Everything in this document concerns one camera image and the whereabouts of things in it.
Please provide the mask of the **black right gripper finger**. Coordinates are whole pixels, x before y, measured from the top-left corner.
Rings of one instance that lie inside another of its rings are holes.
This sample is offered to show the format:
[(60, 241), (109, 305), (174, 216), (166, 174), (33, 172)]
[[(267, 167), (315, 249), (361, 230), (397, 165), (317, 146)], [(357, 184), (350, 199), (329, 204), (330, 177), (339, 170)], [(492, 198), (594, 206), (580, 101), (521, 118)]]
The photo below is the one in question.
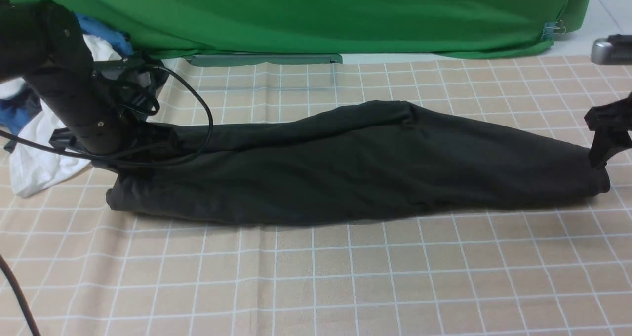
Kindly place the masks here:
[(594, 132), (589, 161), (592, 168), (603, 168), (620, 152), (632, 148), (632, 95), (615, 102), (594, 106), (585, 115), (589, 131)]

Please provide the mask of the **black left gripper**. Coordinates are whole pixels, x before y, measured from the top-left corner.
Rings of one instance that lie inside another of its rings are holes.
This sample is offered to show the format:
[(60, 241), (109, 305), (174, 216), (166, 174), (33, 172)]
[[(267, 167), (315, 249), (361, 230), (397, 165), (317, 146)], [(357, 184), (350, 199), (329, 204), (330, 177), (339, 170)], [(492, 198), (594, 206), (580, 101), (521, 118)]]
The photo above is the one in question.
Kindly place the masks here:
[(174, 158), (174, 129), (149, 124), (163, 63), (146, 55), (93, 63), (82, 73), (49, 68), (49, 106), (65, 128), (55, 129), (54, 152), (101, 167), (148, 169)]

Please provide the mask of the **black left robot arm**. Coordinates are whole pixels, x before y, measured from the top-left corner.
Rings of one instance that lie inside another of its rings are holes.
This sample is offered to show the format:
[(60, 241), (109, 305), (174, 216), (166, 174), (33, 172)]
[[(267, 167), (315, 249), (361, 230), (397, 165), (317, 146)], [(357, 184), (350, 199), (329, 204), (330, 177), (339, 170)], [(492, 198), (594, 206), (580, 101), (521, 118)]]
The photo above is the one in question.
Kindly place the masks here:
[(11, 140), (61, 156), (111, 167), (181, 164), (176, 132), (150, 124), (155, 93), (132, 79), (164, 70), (146, 55), (95, 63), (77, 17), (51, 0), (1, 0), (1, 81), (21, 78), (62, 122), (47, 145)]

